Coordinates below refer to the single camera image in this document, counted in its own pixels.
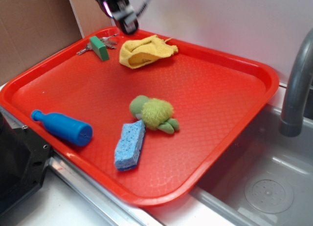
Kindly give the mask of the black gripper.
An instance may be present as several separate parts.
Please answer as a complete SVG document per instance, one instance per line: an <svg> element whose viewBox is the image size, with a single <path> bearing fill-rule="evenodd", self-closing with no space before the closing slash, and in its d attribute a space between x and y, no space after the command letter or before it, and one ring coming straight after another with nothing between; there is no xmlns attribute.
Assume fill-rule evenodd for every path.
<svg viewBox="0 0 313 226"><path fill-rule="evenodd" d="M138 20L129 0L96 0L101 10L114 19L115 25L126 35L138 30Z"/></svg>

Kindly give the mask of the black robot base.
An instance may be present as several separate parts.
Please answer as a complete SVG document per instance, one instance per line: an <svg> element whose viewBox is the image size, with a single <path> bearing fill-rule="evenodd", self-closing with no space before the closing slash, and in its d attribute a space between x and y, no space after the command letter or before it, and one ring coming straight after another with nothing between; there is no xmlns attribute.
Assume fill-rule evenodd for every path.
<svg viewBox="0 0 313 226"><path fill-rule="evenodd" d="M12 128L0 116L1 215L42 187L51 152L51 145L31 128Z"/></svg>

